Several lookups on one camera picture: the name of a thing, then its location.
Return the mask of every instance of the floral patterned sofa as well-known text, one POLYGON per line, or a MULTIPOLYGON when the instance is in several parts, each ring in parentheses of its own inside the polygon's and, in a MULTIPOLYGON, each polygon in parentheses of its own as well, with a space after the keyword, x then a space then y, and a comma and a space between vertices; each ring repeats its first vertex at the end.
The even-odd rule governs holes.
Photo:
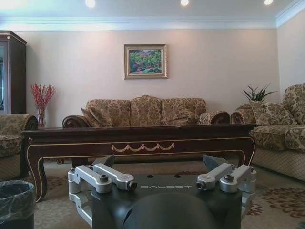
POLYGON ((38 128, 29 114, 0 114, 0 181, 27 174, 23 130, 38 128))
POLYGON ((210 125, 229 123, 226 111, 206 112, 202 98, 159 99, 148 95, 133 100, 90 100, 83 116, 70 115, 62 125, 69 127, 210 125))
POLYGON ((257 145, 254 164, 305 181, 305 84, 288 87, 282 104, 238 107, 231 122, 259 125, 250 132, 257 145))

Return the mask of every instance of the coffee table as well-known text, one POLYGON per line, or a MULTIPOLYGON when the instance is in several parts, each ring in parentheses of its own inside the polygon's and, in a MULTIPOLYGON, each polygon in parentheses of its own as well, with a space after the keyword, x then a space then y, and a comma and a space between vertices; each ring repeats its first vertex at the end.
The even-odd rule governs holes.
POLYGON ((189 155, 234 153, 239 164, 251 164, 256 125, 183 125, 107 128, 55 128, 24 131, 26 159, 36 187, 36 202, 47 192, 43 161, 107 155, 189 155))

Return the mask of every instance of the landscape painting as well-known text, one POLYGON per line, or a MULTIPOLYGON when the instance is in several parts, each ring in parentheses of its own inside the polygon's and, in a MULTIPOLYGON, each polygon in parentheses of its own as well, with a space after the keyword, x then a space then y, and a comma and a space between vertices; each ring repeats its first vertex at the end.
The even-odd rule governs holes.
POLYGON ((166 45, 125 45, 125 79, 166 78, 166 45))

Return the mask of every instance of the wooden cabinet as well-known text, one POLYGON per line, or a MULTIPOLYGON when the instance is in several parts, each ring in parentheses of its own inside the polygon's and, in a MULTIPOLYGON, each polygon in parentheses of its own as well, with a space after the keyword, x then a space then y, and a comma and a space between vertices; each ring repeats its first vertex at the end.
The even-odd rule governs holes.
POLYGON ((0 31, 0 114, 26 113, 26 41, 0 31))

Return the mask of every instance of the silver metal bracket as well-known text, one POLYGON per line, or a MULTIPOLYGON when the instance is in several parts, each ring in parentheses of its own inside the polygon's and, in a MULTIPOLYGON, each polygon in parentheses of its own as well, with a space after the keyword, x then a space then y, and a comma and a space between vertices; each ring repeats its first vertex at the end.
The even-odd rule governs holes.
POLYGON ((242 165, 239 168, 223 163, 207 174, 201 174, 197 178, 197 187, 200 190, 210 190, 215 188, 215 184, 220 182, 220 188, 225 193, 242 191, 242 219, 247 214, 250 201, 255 198, 256 171, 250 167, 242 165))
POLYGON ((211 190, 215 188, 216 183, 226 174, 232 173, 231 164, 223 163, 206 174, 200 174, 197 177, 197 187, 199 190, 211 190))
POLYGON ((109 176, 118 189, 130 191, 137 188, 137 183, 134 182, 134 177, 130 174, 121 173, 102 163, 94 165, 93 170, 98 174, 106 174, 109 176))
POLYGON ((137 183, 134 177, 123 174, 102 163, 90 166, 78 166, 68 172, 69 199, 76 204, 81 217, 92 227, 92 208, 86 192, 95 190, 98 193, 108 193, 112 183, 118 189, 134 190, 137 183))

